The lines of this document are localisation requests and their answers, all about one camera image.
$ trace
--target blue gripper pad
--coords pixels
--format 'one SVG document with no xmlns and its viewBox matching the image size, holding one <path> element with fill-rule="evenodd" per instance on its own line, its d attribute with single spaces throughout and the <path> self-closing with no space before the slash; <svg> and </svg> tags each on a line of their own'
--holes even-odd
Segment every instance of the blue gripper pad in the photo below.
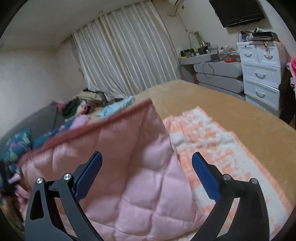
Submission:
<svg viewBox="0 0 296 241">
<path fill-rule="evenodd" d="M 197 153 L 192 156 L 192 166 L 209 198 L 218 202 L 220 199 L 219 183 Z"/>
<path fill-rule="evenodd" d="M 90 161 L 83 174 L 76 183 L 75 198 L 77 202 L 86 198 L 96 176 L 98 175 L 103 164 L 103 157 L 98 152 Z"/>
</svg>

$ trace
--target curtain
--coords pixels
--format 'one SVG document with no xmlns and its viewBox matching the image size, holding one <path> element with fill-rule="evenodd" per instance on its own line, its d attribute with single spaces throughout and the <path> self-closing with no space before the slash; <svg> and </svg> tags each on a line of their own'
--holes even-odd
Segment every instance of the curtain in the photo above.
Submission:
<svg viewBox="0 0 296 241">
<path fill-rule="evenodd" d="M 73 35 L 92 91 L 135 95 L 181 78 L 176 52 L 151 1 L 108 13 Z"/>
</svg>

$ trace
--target silver bolt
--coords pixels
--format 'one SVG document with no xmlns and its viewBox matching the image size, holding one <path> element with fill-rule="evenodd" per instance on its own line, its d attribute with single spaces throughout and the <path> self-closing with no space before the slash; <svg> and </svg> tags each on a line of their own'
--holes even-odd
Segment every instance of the silver bolt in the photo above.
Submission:
<svg viewBox="0 0 296 241">
<path fill-rule="evenodd" d="M 231 176 L 228 175 L 228 174 L 224 174 L 223 179 L 226 180 L 226 181 L 229 181 L 231 179 Z"/>
<path fill-rule="evenodd" d="M 257 184 L 257 183 L 258 183 L 258 180 L 257 180 L 256 178 L 252 178 L 252 179 L 251 179 L 251 182 L 252 182 L 253 184 Z"/>
<path fill-rule="evenodd" d="M 36 180 L 36 182 L 38 183 L 38 184 L 40 184 L 40 183 L 42 183 L 43 182 L 43 178 L 38 178 L 37 180 Z"/>
<path fill-rule="evenodd" d="M 66 175 L 64 176 L 64 179 L 65 179 L 65 180 L 69 180 L 71 177 L 72 177 L 72 175 L 68 173 L 68 174 L 66 174 Z"/>
</svg>

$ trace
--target television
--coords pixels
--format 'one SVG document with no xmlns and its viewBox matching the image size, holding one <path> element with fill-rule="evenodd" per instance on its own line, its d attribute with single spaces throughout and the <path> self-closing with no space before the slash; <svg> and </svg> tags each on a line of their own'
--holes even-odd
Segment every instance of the television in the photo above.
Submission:
<svg viewBox="0 0 296 241">
<path fill-rule="evenodd" d="M 210 0 L 224 28 L 259 22 L 264 18 L 256 0 Z"/>
</svg>

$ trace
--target tan bed sheet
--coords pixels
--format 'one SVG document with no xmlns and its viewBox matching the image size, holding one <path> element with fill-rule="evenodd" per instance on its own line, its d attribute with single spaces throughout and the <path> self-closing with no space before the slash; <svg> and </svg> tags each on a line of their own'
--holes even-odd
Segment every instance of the tan bed sheet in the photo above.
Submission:
<svg viewBox="0 0 296 241">
<path fill-rule="evenodd" d="M 196 106 L 233 131 L 296 204 L 296 131 L 279 118 L 235 97 L 182 80 L 152 87 L 136 96 L 151 98 L 162 119 Z"/>
</svg>

